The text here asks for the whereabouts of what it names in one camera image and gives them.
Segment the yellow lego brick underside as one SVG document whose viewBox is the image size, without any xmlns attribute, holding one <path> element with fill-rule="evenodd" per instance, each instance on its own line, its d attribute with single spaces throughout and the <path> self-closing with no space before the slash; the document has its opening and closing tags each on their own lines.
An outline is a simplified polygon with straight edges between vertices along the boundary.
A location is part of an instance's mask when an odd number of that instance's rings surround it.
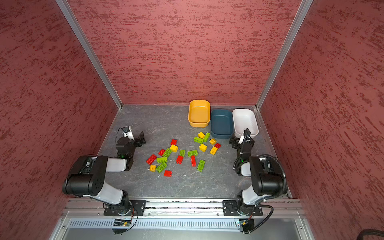
<svg viewBox="0 0 384 240">
<path fill-rule="evenodd" d="M 213 138 L 210 140 L 210 144 L 211 144 L 211 145 L 214 146 L 216 143 L 217 143 L 217 140 L 215 140 L 215 139 L 213 139 Z"/>
</svg>

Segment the yellow lego cube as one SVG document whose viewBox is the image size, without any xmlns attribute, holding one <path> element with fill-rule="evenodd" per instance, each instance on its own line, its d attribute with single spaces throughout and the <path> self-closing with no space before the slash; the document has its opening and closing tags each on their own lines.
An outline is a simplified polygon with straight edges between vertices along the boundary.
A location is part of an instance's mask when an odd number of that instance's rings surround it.
<svg viewBox="0 0 384 240">
<path fill-rule="evenodd" d="M 203 139 L 205 137 L 205 134 L 203 132 L 198 133 L 199 138 Z"/>
</svg>

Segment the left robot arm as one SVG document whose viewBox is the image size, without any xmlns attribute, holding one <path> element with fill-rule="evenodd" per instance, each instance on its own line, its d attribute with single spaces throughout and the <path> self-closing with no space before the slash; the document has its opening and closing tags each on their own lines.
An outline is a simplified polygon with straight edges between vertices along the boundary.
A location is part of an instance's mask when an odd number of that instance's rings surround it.
<svg viewBox="0 0 384 240">
<path fill-rule="evenodd" d="M 136 148 L 146 144 L 143 132 L 135 138 L 131 127 L 122 130 L 123 136 L 116 140 L 118 156 L 80 156 L 72 165 L 62 191 L 65 195 L 92 198 L 102 202 L 105 216 L 142 216 L 145 200 L 131 201 L 126 191 L 105 182 L 106 173 L 130 171 Z"/>
</svg>

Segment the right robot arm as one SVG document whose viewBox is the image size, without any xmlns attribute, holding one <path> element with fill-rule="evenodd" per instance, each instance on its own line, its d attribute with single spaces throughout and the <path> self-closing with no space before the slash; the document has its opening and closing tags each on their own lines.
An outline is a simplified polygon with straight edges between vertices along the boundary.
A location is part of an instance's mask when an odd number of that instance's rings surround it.
<svg viewBox="0 0 384 240">
<path fill-rule="evenodd" d="M 251 186 L 240 191 L 237 196 L 236 211 L 239 215 L 252 214 L 261 203 L 287 193 L 287 175 L 279 160 L 269 154 L 252 156 L 255 141 L 248 128 L 240 138 L 231 138 L 230 144 L 237 150 L 237 158 L 233 164 L 234 172 L 239 176 L 251 178 Z"/>
</svg>

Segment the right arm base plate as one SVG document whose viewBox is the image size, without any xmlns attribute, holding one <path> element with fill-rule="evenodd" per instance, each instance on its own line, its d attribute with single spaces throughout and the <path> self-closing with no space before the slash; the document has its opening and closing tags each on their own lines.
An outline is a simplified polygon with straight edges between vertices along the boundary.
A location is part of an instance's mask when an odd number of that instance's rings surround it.
<svg viewBox="0 0 384 240">
<path fill-rule="evenodd" d="M 224 200 L 222 201 L 222 204 L 224 216 L 250 217 L 253 215 L 260 217 L 263 215 L 262 209 L 254 205 L 241 204 L 235 200 Z"/>
</svg>

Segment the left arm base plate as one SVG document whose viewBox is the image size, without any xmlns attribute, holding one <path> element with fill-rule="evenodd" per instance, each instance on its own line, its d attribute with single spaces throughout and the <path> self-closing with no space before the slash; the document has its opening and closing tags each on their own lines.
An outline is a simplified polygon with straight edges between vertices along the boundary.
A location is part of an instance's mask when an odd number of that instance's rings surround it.
<svg viewBox="0 0 384 240">
<path fill-rule="evenodd" d="M 127 218 L 131 215 L 143 216 L 146 200 L 128 200 L 126 205 L 104 204 L 104 216 L 117 216 Z"/>
</svg>

